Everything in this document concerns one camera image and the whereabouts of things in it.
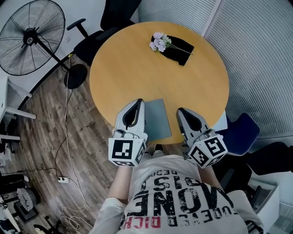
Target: power strip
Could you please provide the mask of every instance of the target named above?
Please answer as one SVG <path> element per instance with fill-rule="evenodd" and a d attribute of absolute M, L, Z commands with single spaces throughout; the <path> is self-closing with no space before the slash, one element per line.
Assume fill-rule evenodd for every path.
<path fill-rule="evenodd" d="M 68 184 L 69 183 L 69 180 L 67 177 L 58 177 L 58 182 L 59 183 L 66 183 Z"/>

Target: purple flower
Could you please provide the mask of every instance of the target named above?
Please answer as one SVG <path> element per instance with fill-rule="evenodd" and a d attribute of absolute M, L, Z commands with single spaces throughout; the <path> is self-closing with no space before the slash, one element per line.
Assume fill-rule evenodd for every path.
<path fill-rule="evenodd" d="M 158 50 L 159 50 L 160 52 L 164 52 L 165 49 L 166 49 L 165 45 L 159 45 L 159 46 L 158 46 Z"/>
<path fill-rule="evenodd" d="M 156 51 L 157 47 L 154 45 L 154 42 L 150 43 L 150 48 L 152 49 L 152 51 Z"/>
<path fill-rule="evenodd" d="M 155 32 L 153 36 L 154 36 L 155 39 L 160 39 L 163 36 L 163 33 Z"/>
<path fill-rule="evenodd" d="M 155 39 L 155 40 L 154 40 L 154 45 L 155 45 L 156 47 L 158 47 L 159 44 L 160 44 L 160 40 L 159 40 L 159 39 Z"/>

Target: shoe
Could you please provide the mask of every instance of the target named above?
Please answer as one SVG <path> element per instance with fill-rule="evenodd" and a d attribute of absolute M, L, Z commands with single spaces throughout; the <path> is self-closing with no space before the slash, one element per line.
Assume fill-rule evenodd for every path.
<path fill-rule="evenodd" d="M 164 151 L 164 147 L 163 147 L 163 145 L 162 145 L 162 144 L 156 144 L 156 145 L 155 145 L 155 151 L 157 151 L 157 150 Z"/>
<path fill-rule="evenodd" d="M 23 176 L 23 179 L 24 181 L 29 182 L 29 178 L 26 175 Z"/>

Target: blue chair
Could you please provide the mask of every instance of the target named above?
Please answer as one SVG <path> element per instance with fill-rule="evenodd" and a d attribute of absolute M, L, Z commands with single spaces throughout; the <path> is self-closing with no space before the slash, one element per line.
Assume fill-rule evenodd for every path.
<path fill-rule="evenodd" d="M 228 128 L 217 133 L 223 136 L 229 155 L 242 156 L 257 139 L 260 128 L 246 113 L 243 113 L 235 122 L 231 122 L 228 116 L 226 117 Z"/>

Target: table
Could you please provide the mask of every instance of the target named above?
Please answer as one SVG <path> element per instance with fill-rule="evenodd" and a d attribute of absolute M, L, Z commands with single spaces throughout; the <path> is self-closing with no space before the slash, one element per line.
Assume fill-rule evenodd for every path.
<path fill-rule="evenodd" d="M 185 66 L 149 48 L 154 32 L 195 47 Z M 229 81 L 222 59 L 204 38 L 186 27 L 153 21 L 129 26 L 103 44 L 92 63 L 90 89 L 96 107 L 112 126 L 131 101 L 163 98 L 172 137 L 155 143 L 174 144 L 183 140 L 177 109 L 189 108 L 213 126 L 225 110 Z"/>

